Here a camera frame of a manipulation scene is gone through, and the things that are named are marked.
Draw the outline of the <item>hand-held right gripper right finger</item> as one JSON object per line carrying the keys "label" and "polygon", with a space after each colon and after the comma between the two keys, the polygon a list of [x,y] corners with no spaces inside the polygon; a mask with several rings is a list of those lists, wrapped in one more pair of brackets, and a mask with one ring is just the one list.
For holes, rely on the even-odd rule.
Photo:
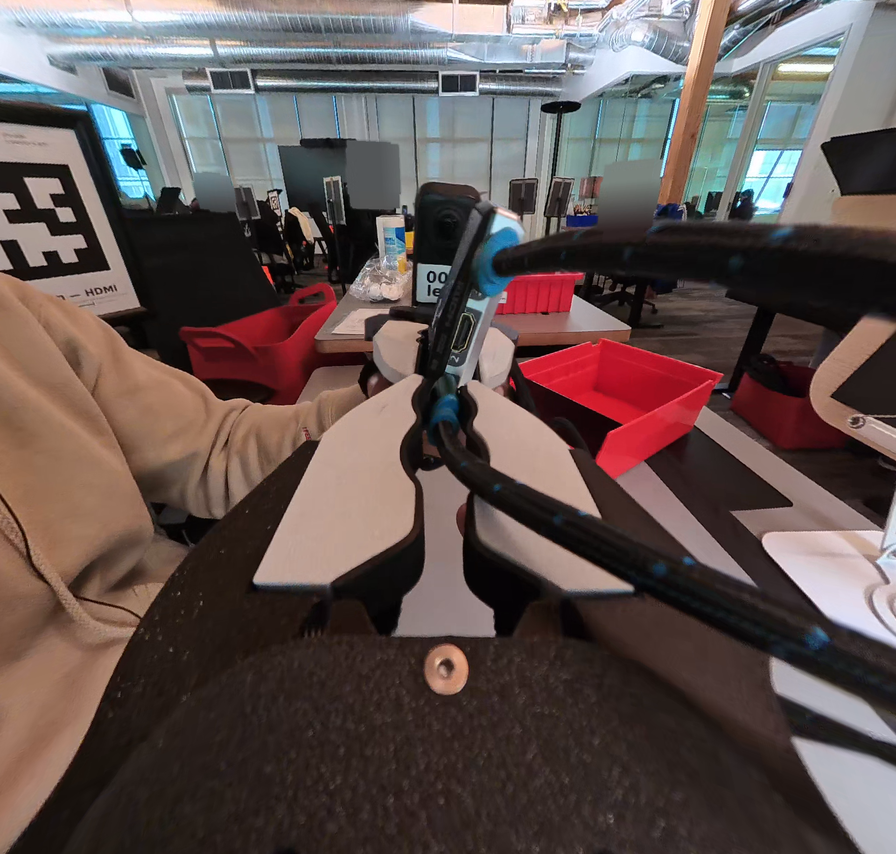
{"label": "hand-held right gripper right finger", "polygon": [[[490,467],[568,506],[601,517],[573,450],[539,418],[472,381],[467,441]],[[511,635],[538,600],[630,595],[633,587],[505,515],[472,494],[464,524],[463,573],[494,613],[497,635]]]}

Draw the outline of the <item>black silver hdmi switch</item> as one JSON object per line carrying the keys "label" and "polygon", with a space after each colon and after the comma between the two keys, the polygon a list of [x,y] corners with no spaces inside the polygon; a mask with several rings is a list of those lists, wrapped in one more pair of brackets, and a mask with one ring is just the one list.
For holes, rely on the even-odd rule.
{"label": "black silver hdmi switch", "polygon": [[471,206],[429,326],[420,373],[431,383],[453,378],[459,388],[474,379],[501,295],[511,282],[495,267],[497,256],[522,243],[519,219],[481,199]]}

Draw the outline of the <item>person's left forearm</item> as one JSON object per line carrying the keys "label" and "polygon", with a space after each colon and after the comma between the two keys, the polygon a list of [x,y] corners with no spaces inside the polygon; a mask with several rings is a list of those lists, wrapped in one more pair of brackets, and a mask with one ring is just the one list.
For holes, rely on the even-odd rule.
{"label": "person's left forearm", "polygon": [[131,469],[152,501],[207,519],[222,518],[368,397],[354,383],[293,405],[220,400],[195,377],[161,369],[140,415]]}

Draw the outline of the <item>white wipes canister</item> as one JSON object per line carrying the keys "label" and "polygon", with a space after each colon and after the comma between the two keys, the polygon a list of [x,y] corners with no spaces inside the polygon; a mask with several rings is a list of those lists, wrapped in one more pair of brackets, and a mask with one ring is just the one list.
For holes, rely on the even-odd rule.
{"label": "white wipes canister", "polygon": [[403,275],[407,271],[405,215],[380,215],[376,217],[375,225],[381,271]]}

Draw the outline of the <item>black bin divider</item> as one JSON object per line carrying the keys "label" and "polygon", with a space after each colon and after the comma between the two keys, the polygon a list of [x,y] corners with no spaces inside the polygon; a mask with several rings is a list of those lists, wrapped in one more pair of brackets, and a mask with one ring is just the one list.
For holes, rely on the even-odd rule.
{"label": "black bin divider", "polygon": [[620,423],[537,382],[525,382],[541,420],[568,445],[586,450],[596,459],[609,434]]}

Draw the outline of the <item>grey top work table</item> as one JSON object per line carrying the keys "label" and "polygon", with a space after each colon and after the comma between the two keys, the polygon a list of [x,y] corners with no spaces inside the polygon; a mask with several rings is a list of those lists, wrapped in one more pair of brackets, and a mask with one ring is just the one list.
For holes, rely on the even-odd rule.
{"label": "grey top work table", "polygon": [[[363,330],[357,334],[337,332],[357,310],[369,313],[388,309],[345,295],[315,335],[318,353],[367,353],[372,350],[372,344],[364,339]],[[575,346],[599,339],[627,342],[632,332],[627,324],[578,296],[574,296],[568,312],[505,314],[498,316],[495,323],[513,329],[521,347]]]}

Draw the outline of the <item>clear plastic bag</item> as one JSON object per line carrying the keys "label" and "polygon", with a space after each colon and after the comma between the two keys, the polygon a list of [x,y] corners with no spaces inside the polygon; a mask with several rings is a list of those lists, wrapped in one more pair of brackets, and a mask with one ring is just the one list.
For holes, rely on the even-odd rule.
{"label": "clear plastic bag", "polygon": [[412,288],[412,264],[404,263],[405,270],[375,255],[358,273],[349,294],[362,302],[397,303],[409,296]]}

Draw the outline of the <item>red plastic bin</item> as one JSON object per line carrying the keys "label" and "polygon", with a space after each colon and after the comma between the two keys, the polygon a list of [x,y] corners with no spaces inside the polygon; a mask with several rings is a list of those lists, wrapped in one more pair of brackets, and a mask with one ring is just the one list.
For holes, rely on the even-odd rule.
{"label": "red plastic bin", "polygon": [[524,362],[545,422],[572,422],[612,479],[693,429],[722,376],[710,369],[601,339]]}
{"label": "red plastic bin", "polygon": [[585,275],[555,272],[515,277],[499,298],[497,315],[566,313]]}

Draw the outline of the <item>black panel on tripod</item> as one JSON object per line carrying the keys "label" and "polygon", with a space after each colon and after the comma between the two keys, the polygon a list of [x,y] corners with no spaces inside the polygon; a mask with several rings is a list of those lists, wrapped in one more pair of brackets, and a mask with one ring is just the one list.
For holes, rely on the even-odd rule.
{"label": "black panel on tripod", "polygon": [[552,178],[547,189],[543,211],[545,236],[551,234],[552,223],[555,223],[559,229],[562,220],[566,217],[574,185],[575,177],[554,176]]}
{"label": "black panel on tripod", "polygon": [[523,227],[525,240],[531,237],[532,220],[539,198],[537,177],[514,178],[509,182],[508,210],[517,216]]}

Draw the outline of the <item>red plastic tub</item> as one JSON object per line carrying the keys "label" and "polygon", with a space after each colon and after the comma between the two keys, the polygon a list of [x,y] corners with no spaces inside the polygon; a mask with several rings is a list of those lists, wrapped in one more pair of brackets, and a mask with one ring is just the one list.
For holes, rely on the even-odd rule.
{"label": "red plastic tub", "polygon": [[263,386],[269,402],[297,402],[314,371],[330,365],[315,339],[338,304],[331,285],[319,283],[293,293],[284,305],[218,327],[184,327],[195,377]]}

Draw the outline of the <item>red plastic crate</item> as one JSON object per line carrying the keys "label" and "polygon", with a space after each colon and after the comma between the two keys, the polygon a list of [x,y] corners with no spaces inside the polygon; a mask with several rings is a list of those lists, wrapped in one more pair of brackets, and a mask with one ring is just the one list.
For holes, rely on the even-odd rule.
{"label": "red plastic crate", "polygon": [[811,367],[756,356],[745,368],[731,410],[778,449],[841,449],[846,435],[825,423],[809,399],[813,375]]}

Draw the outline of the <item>person's beige hoodie torso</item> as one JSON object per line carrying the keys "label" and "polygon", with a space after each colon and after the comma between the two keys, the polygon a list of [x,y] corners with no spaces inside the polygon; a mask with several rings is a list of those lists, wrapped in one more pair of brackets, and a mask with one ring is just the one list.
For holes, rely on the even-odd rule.
{"label": "person's beige hoodie torso", "polygon": [[185,556],[150,502],[223,402],[90,313],[2,279],[2,852],[84,740],[121,654]]}

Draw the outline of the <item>white tablet stand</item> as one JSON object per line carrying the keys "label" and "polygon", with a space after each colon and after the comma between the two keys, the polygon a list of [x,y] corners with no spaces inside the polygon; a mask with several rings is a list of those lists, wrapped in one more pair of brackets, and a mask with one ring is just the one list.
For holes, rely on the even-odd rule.
{"label": "white tablet stand", "polygon": [[[895,645],[894,505],[883,531],[771,532],[763,546],[822,613]],[[794,746],[859,852],[895,851],[894,718],[775,661],[771,680]]]}

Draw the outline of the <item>framed marker tag sign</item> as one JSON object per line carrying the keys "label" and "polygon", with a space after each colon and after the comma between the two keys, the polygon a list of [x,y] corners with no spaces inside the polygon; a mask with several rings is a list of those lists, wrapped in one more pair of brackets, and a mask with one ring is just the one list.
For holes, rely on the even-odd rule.
{"label": "framed marker tag sign", "polygon": [[1,269],[101,318],[143,309],[118,188],[87,112],[2,104]]}

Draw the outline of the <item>silver duct with black vents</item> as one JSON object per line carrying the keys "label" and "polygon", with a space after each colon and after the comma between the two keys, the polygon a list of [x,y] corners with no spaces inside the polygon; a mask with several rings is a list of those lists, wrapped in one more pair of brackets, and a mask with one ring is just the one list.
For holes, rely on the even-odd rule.
{"label": "silver duct with black vents", "polygon": [[559,73],[507,71],[322,71],[267,69],[183,71],[191,94],[329,94],[557,98]]}

